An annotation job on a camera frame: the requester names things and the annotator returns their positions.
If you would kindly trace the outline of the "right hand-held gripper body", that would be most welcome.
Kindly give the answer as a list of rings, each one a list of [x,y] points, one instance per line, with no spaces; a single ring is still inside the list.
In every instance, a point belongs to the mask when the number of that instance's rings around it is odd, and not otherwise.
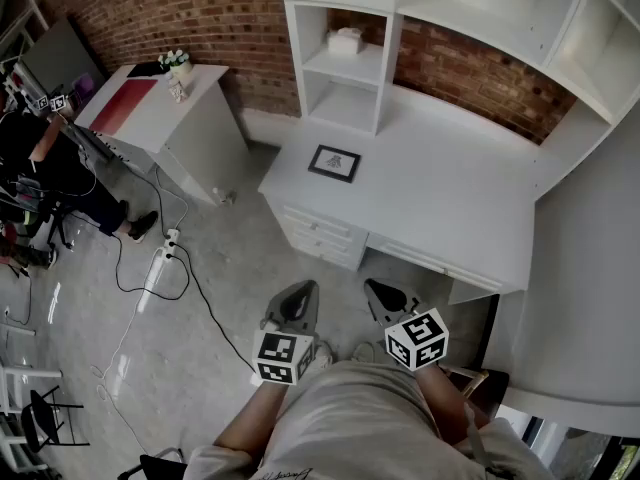
[[[384,329],[386,353],[400,366],[416,371],[444,359],[449,345],[449,330],[436,308],[418,306],[417,313],[405,315]]]

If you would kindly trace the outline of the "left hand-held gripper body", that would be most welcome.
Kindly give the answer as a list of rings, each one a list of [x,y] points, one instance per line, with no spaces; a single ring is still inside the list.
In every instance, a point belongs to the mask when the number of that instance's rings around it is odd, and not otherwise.
[[[282,331],[268,321],[254,333],[252,365],[258,383],[270,382],[295,386],[316,357],[316,339],[312,335]]]

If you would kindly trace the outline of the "black framed picture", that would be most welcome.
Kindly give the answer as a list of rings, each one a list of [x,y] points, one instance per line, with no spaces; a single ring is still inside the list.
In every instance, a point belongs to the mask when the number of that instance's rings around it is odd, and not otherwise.
[[[338,181],[352,183],[360,160],[359,154],[319,145],[308,166],[308,171]]]

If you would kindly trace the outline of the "person's left forearm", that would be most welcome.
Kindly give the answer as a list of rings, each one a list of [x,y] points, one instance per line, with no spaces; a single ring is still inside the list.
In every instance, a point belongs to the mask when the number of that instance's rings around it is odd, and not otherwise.
[[[283,404],[289,385],[265,382],[215,439],[214,445],[262,457]]]

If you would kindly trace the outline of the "person's right forearm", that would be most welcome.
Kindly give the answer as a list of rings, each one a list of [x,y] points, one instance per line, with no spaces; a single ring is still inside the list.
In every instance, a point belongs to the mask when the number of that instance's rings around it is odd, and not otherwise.
[[[467,438],[470,410],[471,420],[477,429],[490,423],[489,417],[470,402],[435,364],[414,372],[415,380],[425,399],[441,438],[456,445]]]

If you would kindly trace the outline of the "white corner desk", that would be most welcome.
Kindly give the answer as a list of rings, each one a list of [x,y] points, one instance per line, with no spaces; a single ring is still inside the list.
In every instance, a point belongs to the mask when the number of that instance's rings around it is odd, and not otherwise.
[[[352,183],[308,171],[319,145],[361,156]],[[376,136],[299,123],[260,192],[301,252],[355,270],[373,248],[510,293],[529,284],[541,166],[509,130],[399,88]]]

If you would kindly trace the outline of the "red mat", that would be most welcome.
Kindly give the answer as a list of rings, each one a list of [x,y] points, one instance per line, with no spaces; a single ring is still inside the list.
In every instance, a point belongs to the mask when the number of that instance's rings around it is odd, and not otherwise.
[[[155,79],[127,79],[93,120],[89,129],[114,137],[137,105],[156,84]]]

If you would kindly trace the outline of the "person's left shoe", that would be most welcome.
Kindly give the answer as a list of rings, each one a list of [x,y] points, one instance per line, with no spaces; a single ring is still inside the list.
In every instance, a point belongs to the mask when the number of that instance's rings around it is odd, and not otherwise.
[[[312,371],[320,371],[333,364],[333,351],[325,341],[319,341],[315,348],[315,358],[310,368]]]

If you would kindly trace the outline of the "person's grey t-shirt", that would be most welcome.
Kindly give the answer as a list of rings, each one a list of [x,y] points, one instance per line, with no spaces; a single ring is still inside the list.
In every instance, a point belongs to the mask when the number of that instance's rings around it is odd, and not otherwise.
[[[196,449],[184,480],[554,480],[504,419],[441,438],[414,374],[341,361],[288,389],[261,458]]]

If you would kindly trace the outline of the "white side cabinet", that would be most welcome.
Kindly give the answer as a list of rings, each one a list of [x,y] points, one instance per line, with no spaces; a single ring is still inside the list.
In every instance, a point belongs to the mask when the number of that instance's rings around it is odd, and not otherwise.
[[[234,190],[248,160],[248,148],[221,89],[226,66],[197,64],[186,77],[188,98],[176,103],[165,76],[128,78],[120,67],[75,119],[89,126],[127,79],[157,84],[137,105],[114,137],[94,132],[129,167],[146,174],[162,169],[185,193],[214,204],[212,189]]]

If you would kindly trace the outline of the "large white panel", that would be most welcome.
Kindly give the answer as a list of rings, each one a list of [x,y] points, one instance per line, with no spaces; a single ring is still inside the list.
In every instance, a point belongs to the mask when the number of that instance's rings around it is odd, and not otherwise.
[[[640,103],[536,206],[507,403],[640,438]]]

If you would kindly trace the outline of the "glass window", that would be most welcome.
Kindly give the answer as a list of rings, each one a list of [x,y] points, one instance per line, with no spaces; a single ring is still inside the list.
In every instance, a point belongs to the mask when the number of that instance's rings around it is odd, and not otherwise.
[[[515,426],[557,480],[640,480],[640,438],[610,436],[529,417]]]

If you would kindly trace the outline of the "white shelf hutch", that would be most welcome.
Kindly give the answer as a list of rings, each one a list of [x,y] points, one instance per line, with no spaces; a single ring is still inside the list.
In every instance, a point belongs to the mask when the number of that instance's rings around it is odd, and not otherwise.
[[[373,133],[399,48],[418,19],[494,47],[572,93],[615,125],[640,100],[640,0],[284,0],[303,111]],[[327,34],[362,31],[356,56],[329,53]]]

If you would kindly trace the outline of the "black folding chair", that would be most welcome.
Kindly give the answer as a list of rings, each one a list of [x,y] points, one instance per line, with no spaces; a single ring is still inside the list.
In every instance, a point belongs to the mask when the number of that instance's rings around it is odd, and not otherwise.
[[[45,447],[87,447],[89,442],[76,438],[72,411],[84,409],[83,404],[61,403],[56,400],[60,386],[45,393],[30,391],[30,403],[21,410],[20,424],[29,450],[35,454]]]

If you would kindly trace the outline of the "white flowers in pot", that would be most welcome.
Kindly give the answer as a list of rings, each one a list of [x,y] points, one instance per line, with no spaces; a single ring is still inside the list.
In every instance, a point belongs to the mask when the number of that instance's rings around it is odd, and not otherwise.
[[[166,54],[159,55],[157,61],[162,73],[171,73],[179,79],[186,77],[193,70],[189,54],[182,49],[169,50]]]

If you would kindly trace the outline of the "white tissue box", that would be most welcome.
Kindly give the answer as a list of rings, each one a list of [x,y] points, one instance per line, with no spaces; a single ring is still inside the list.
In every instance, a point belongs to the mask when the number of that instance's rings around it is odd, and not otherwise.
[[[332,55],[356,56],[362,49],[362,31],[350,27],[329,31],[327,48]]]

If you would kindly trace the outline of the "black flat mat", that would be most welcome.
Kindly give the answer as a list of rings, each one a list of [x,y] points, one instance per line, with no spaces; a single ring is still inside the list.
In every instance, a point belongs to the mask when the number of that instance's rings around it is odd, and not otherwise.
[[[159,62],[145,62],[135,64],[131,71],[127,74],[128,78],[153,77],[164,75],[165,67]]]

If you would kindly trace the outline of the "white metal rack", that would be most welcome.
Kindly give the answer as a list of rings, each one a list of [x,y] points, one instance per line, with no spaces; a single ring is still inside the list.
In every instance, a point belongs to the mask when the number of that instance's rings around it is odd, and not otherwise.
[[[34,462],[23,450],[26,438],[11,432],[7,418],[19,416],[25,403],[22,385],[25,378],[62,378],[61,370],[34,369],[28,366],[4,366],[0,361],[0,458],[9,470],[19,475],[39,473],[49,468]]]

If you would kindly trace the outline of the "grey flat panel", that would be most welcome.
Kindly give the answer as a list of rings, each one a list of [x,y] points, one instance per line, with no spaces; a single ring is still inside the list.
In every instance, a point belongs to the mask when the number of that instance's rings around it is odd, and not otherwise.
[[[68,96],[80,111],[106,81],[105,72],[78,27],[68,18],[52,25],[14,67],[27,94]]]

